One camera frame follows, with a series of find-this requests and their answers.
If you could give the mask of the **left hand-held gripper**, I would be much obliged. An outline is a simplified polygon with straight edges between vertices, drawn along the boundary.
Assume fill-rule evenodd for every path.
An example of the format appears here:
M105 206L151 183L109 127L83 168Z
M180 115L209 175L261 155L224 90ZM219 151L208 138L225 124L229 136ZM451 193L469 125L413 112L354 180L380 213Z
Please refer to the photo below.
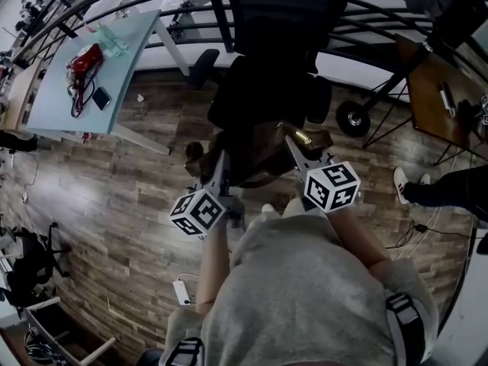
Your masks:
M186 189L169 213L169 220L188 236L203 239L223 218L233 227L242 226L245 205L236 195L229 193L231 163L229 154L222 150L206 185L196 184Z

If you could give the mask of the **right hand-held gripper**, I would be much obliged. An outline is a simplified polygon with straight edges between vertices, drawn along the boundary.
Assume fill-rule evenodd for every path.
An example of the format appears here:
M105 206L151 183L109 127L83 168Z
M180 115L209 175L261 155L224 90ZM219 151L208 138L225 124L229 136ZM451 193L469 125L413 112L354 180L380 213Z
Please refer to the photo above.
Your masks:
M300 142L291 136L285 140L303 182L303 197L324 213L350 207L355 202L361 180L350 162L310 159Z

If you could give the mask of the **brown leather bag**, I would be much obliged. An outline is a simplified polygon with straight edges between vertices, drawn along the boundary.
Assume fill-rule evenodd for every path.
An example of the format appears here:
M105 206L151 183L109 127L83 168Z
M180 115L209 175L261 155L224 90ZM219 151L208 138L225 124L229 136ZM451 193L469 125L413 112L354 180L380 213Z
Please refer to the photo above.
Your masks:
M286 137L297 145L308 160L317 160L323 150L333 145L328 130L306 131L287 121L257 124L241 130L233 127L213 135L208 151L199 142L186 147L187 172L208 182L222 151L230 158L230 185L257 188L290 172L295 162L288 150Z

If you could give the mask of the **black mesh office chair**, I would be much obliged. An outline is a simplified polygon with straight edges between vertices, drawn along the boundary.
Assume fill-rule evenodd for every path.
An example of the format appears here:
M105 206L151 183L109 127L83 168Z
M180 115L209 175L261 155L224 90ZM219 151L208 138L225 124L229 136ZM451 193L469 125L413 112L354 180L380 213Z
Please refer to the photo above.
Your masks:
M329 44L346 0L229 0L237 53L219 72L216 49L205 50L190 70L188 83L218 88L208 120L237 130L276 120L302 127L321 124L329 112L332 85L318 74L316 58Z

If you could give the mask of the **person's right forearm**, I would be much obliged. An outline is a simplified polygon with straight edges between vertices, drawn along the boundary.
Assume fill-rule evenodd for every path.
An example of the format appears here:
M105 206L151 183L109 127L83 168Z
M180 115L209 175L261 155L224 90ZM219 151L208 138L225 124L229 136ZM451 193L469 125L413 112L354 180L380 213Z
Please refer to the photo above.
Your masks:
M348 208L327 214L342 246L371 272L379 272L391 263L382 242Z

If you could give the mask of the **person's left forearm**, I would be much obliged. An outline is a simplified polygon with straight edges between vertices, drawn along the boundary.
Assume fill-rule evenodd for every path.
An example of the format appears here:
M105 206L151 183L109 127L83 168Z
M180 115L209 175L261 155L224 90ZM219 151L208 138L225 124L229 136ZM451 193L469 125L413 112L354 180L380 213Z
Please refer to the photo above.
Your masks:
M227 220L221 219L204 237L195 311L206 316L230 272Z

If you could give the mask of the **black swivel chair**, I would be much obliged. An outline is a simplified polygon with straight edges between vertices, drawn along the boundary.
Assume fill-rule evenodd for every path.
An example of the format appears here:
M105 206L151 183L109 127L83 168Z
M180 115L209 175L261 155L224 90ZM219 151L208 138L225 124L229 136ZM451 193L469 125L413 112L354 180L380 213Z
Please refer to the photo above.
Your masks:
M23 308L37 303L34 288L46 284L57 270L63 278L70 276L64 271L55 258L56 254L66 254L71 251L53 248L53 229L58 223L52 222L48 229L48 236L38 236L25 227L15 227L12 230L15 238L22 241L22 257L14 262L13 269L7 273L9 289L0 287L0 299L7 300L12 306Z

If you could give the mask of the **person's legs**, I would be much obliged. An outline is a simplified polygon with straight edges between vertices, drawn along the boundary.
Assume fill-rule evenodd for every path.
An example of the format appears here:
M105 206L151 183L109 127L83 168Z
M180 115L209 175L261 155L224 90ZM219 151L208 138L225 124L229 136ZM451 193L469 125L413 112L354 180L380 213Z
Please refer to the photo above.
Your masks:
M305 210L301 199L296 197L288 202L283 213L277 211L271 204L264 204L262 206L262 214L272 218L288 218L304 215Z

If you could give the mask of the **black coat rack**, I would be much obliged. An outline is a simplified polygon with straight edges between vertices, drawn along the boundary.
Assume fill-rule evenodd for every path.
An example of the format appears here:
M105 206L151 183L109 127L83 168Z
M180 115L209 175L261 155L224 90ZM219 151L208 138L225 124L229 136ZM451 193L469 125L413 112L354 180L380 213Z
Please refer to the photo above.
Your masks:
M463 43L469 43L473 39L476 31L488 21L488 1L487 0L465 0L471 3L478 10L477 23L474 32L466 38ZM402 63L402 67L397 70L388 81L384 83L381 89L365 104L360 105L353 101L346 101L339 105L336 113L336 120L343 133L353 137L362 137L368 133L371 125L369 110L372 109L382 98L405 79L427 56L438 51L454 54L453 49L439 41L433 34L434 23L432 21L432 31L426 36L426 39L416 47L416 51Z

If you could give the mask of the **white power strip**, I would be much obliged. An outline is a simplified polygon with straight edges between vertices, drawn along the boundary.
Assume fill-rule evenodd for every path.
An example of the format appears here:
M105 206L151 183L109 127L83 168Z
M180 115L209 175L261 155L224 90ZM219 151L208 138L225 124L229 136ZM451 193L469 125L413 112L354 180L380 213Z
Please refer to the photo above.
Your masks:
M188 293L186 283L181 279L172 282L178 302L182 306L191 305L191 297Z

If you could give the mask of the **wooden side table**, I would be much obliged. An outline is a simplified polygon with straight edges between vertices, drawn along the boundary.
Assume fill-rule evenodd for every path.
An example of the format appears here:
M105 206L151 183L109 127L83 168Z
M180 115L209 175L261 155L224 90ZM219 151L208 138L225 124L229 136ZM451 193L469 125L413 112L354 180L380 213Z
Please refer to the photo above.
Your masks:
M409 120L415 130L488 161L488 142L468 128L462 117L449 117L441 96L441 85L446 84L455 105L468 101L474 106L483 95L478 84L435 54L408 74L406 84L412 113Z

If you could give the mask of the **person's grey shirt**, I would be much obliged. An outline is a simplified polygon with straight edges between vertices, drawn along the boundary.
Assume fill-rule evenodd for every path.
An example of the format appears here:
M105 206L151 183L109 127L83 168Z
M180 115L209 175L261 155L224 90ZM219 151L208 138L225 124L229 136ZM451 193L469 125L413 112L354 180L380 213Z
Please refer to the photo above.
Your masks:
M438 308L412 260L371 273L327 215L262 213L206 316L169 317L159 366L419 366Z

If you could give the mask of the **black metal railing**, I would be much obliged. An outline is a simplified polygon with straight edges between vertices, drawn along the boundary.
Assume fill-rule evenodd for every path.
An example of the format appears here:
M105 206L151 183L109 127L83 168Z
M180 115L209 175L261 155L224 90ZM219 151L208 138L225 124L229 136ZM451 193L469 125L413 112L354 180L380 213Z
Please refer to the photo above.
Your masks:
M207 48L223 49L210 0L47 0L39 17L21 31L13 56L20 63L50 61L87 24L154 10L160 10L161 22L187 63L193 64ZM422 40L431 28L426 17L407 12L401 0L348 0L329 44L317 57L318 69L333 63L331 80L370 85L393 69L395 34Z

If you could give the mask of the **black smartphone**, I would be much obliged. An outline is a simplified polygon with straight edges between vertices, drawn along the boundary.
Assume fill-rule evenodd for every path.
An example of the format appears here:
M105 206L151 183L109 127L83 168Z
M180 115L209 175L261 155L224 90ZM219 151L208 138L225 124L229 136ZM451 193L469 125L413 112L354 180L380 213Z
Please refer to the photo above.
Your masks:
M91 98L100 111L103 111L111 103L111 97L102 87L98 87Z

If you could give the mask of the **pale blue table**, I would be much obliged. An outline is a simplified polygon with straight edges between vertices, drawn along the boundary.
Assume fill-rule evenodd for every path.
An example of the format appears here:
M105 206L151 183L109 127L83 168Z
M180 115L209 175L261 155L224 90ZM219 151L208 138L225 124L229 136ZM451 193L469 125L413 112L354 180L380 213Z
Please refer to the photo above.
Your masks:
M66 66L83 47L94 43L96 37L85 33L64 43L51 60L40 83L27 120L27 129L33 133L70 131L112 135L167 156L170 153L168 147L117 122L136 65L154 32L167 46L173 60L180 67L187 68L159 15L159 10L147 11L112 21L108 25L114 35L125 42L128 50L119 56L107 58L95 76L95 87L103 88L110 98L108 106L100 110L93 101L89 101L78 118L71 115L72 100L66 89Z

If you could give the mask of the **white handheld device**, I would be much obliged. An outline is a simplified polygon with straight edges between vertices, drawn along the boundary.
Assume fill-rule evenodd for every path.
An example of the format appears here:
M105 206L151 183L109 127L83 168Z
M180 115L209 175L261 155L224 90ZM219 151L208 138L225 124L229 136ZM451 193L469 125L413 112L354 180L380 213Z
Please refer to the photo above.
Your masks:
M446 82L441 82L439 84L439 93L441 95L443 105L445 106L445 109L448 112L449 117L455 118L456 107L455 107L454 99L452 97L451 90Z

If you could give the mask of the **small black object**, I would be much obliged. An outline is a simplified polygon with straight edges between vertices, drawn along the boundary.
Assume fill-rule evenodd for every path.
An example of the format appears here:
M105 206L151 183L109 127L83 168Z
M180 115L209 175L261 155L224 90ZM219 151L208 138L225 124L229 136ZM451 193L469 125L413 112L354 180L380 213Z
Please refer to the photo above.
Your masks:
M463 125L471 126L476 120L479 112L480 106L478 104L471 104L466 99L458 103L457 116Z

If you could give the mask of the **red handbag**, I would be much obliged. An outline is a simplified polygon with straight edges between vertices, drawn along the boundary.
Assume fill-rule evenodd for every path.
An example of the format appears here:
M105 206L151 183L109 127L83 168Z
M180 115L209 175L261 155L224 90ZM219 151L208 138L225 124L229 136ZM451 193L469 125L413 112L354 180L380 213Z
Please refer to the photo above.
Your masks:
M78 118L95 93L95 77L104 62L98 43L81 49L66 66L66 90L72 100L71 116Z

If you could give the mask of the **grey cap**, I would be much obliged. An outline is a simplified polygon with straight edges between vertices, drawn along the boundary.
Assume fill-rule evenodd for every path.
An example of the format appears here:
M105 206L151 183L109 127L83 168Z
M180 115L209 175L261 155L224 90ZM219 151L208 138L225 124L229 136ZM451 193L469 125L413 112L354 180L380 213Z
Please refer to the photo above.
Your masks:
M449 8L453 0L405 0L406 9L413 14L424 14L434 21Z

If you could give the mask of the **black hanging bag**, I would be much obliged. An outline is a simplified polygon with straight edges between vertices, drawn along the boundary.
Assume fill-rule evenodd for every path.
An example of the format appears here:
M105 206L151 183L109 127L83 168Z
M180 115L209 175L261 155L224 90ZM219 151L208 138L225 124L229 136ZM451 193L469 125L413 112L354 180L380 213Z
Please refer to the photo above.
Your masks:
M433 34L439 41L456 49L474 32L477 14L477 8L471 3L454 0L436 19Z

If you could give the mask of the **beige wooden desk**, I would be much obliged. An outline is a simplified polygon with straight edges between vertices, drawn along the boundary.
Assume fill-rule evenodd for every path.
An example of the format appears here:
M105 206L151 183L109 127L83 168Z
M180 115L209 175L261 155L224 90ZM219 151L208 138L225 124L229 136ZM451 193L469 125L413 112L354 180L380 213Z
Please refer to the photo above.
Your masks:
M44 63L36 59L24 71L18 73L9 88L6 109L0 115L0 130L22 131L27 128L27 121L40 87L40 78Z

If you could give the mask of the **white desk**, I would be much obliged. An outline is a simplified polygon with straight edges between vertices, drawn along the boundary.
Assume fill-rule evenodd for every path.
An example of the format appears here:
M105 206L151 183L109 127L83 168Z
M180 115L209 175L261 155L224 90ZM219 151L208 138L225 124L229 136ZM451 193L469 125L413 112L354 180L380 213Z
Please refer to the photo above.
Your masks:
M488 366L488 229L477 229L441 325L434 366Z

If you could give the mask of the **white wooden shelf frame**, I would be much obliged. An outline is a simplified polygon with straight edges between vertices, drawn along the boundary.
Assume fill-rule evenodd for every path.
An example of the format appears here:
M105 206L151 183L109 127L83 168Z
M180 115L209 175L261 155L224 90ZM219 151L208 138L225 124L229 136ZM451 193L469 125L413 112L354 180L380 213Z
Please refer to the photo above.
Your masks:
M0 302L0 365L57 366L38 363L27 353L29 345L46 345L40 355L58 355L66 366L123 366L117 340L103 339L78 323L63 309L60 297L35 300L26 308Z

